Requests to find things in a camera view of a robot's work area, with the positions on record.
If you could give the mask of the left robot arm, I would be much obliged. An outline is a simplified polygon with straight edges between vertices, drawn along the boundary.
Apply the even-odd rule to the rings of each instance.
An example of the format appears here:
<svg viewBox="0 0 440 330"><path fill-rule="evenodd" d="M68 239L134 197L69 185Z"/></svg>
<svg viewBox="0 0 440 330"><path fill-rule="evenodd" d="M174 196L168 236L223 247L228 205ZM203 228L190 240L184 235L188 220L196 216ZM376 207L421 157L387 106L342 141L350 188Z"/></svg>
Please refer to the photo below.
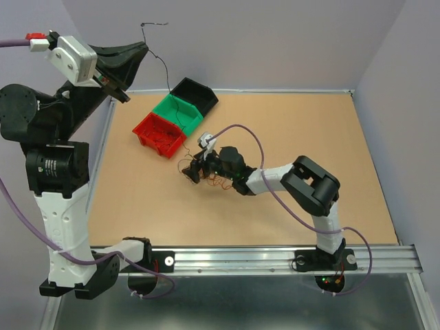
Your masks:
<svg viewBox="0 0 440 330"><path fill-rule="evenodd" d="M20 84L1 89L1 136L20 144L30 190L41 211L49 250L49 274L42 296L74 292L91 300L110 289L129 265L152 266L151 243L127 237L93 251L86 212L89 193L89 146L72 135L105 101L127 102L127 89L148 53L146 43L96 47L72 37L46 41L49 59L66 76L54 95Z"/></svg>

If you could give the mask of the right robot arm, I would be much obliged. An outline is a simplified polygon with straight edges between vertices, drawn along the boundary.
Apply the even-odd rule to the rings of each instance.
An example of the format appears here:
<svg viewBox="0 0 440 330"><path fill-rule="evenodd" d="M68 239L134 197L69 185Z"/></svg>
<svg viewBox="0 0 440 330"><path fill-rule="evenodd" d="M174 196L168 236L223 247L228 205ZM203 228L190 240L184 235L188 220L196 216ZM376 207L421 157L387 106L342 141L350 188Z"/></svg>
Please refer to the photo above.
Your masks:
<svg viewBox="0 0 440 330"><path fill-rule="evenodd" d="M340 182L310 158L302 155L291 164L261 170L227 146L219 152L201 151L181 172L195 184L211 175L229 179L244 196L288 192L311 216L317 236L314 250L296 253L297 270L334 270L341 262L346 242L338 219Z"/></svg>

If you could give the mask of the red plastic bin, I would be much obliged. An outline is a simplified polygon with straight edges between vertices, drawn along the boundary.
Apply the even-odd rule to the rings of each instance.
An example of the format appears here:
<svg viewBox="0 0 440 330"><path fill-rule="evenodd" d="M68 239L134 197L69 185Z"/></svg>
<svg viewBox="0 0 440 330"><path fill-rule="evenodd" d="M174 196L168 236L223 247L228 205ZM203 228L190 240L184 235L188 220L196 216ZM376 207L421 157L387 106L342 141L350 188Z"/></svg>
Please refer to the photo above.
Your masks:
<svg viewBox="0 0 440 330"><path fill-rule="evenodd" d="M168 159L174 156L186 140L186 135L177 125L153 112L150 112L132 132L142 146L147 146Z"/></svg>

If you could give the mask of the green plastic bin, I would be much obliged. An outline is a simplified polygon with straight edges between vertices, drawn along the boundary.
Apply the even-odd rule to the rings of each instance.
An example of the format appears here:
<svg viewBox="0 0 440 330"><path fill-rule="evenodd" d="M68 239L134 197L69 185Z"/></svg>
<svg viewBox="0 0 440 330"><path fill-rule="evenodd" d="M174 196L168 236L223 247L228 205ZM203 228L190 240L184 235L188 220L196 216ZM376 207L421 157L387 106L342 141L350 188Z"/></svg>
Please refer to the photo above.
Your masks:
<svg viewBox="0 0 440 330"><path fill-rule="evenodd" d="M187 137L193 133L204 118L195 105L171 93L155 106L152 112L177 125Z"/></svg>

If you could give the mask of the black plastic bin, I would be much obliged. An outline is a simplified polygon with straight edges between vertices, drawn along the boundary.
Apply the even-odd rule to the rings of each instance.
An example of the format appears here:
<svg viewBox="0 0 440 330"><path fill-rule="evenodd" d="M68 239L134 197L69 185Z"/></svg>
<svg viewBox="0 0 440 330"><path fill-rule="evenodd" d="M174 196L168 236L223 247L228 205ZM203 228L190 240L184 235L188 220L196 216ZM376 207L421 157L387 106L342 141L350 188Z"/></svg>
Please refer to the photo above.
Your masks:
<svg viewBox="0 0 440 330"><path fill-rule="evenodd" d="M188 77L181 80L170 93L196 106L203 117L206 117L219 101L211 88Z"/></svg>

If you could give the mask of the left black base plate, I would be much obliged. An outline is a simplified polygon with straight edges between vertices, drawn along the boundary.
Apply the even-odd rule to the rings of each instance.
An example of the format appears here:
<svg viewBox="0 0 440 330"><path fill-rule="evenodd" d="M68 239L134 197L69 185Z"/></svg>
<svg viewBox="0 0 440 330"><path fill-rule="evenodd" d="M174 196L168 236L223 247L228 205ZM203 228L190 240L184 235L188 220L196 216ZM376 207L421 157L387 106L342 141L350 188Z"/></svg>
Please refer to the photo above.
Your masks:
<svg viewBox="0 0 440 330"><path fill-rule="evenodd" d="M144 256L143 259L136 261L135 264L144 267L148 270L159 273L173 273L175 266L175 252L172 250L153 250L151 259ZM120 273L138 273L141 272L138 268L127 263L127 259L122 259Z"/></svg>

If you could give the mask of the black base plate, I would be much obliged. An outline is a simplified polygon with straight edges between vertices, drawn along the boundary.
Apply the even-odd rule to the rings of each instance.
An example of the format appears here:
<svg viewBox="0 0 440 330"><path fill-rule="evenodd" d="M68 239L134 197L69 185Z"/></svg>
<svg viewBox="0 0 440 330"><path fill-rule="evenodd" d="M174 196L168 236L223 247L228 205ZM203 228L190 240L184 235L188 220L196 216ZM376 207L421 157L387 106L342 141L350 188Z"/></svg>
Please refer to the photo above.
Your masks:
<svg viewBox="0 0 440 330"><path fill-rule="evenodd" d="M159 273L173 273L175 266L175 252L172 250L153 250L151 259L144 256L143 259L136 261L135 264L144 267L148 270ZM120 273L138 273L141 272L138 268L127 263L127 259L122 259Z"/></svg>
<svg viewBox="0 0 440 330"><path fill-rule="evenodd" d="M358 269L352 249L344 249L336 254L327 254L319 249L296 250L294 260L296 264L294 267L299 272L335 272Z"/></svg>

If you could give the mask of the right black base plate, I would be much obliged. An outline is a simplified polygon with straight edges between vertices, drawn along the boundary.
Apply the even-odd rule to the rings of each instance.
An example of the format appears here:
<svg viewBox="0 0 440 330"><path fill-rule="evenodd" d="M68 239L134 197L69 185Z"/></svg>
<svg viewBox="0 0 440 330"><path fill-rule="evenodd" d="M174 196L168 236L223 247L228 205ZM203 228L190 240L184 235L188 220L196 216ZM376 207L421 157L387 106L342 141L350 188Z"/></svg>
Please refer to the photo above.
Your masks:
<svg viewBox="0 0 440 330"><path fill-rule="evenodd" d="M319 249L296 250L294 260L296 264L294 267L299 272L335 272L358 269L352 249L344 249L336 254L327 254Z"/></svg>

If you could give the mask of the aluminium mounting rail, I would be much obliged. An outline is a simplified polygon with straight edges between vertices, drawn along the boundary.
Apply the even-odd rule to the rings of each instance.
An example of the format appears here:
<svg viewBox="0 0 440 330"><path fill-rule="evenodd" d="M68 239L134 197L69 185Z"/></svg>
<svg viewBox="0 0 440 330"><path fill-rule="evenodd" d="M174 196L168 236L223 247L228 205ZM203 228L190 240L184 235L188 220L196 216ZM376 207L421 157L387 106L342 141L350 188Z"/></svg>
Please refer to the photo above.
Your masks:
<svg viewBox="0 0 440 330"><path fill-rule="evenodd" d="M420 274L423 268L415 247L411 245L372 245L371 252L363 245L350 247L357 263L349 274L365 274L369 258L373 258L372 274ZM263 247L157 247L154 252L173 251L171 272L165 264L159 271L168 276L284 276L298 275L291 267L296 250L312 250L311 246Z"/></svg>

